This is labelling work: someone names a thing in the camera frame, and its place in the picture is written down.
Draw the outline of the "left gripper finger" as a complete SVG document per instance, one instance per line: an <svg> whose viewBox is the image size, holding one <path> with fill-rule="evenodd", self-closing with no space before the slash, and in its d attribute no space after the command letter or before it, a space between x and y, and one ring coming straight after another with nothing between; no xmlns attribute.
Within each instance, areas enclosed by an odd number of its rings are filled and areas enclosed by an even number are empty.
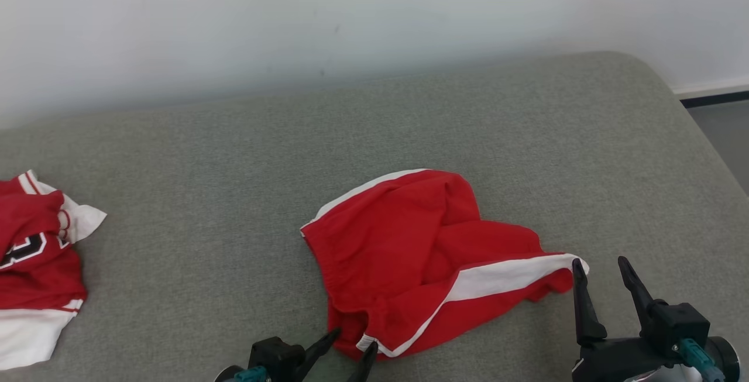
<svg viewBox="0 0 749 382"><path fill-rule="evenodd" d="M363 356L361 356L358 361L358 366L356 366L353 374L348 377L348 382L366 382L367 377L369 377L370 371L372 370L372 366L374 366L377 355L378 344L377 342L372 342L372 344L363 352Z"/></svg>
<svg viewBox="0 0 749 382"><path fill-rule="evenodd" d="M335 328L332 331L328 332L326 336L323 336L321 339L307 348L307 350L305 350L304 352L303 360L294 371L292 381L303 381L305 377L307 377L308 373L310 373L310 370L315 366L316 362L322 356L325 356L329 352L331 347L334 346L334 343L338 339L340 334L341 329Z"/></svg>

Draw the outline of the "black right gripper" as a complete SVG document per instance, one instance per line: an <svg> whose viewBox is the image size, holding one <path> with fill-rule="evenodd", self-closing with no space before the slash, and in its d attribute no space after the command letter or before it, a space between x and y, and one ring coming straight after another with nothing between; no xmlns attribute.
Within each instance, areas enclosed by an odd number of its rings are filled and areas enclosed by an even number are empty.
<svg viewBox="0 0 749 382"><path fill-rule="evenodd" d="M618 265L633 299L640 337L650 336L655 325L653 307L666 305L666 302L653 299L625 256L618 257ZM581 259L573 259L572 274L576 336L580 345L580 359L572 370L573 381L625 381L661 367L682 364L682 358L674 351L662 353L644 338L606 339L607 329L597 320Z"/></svg>

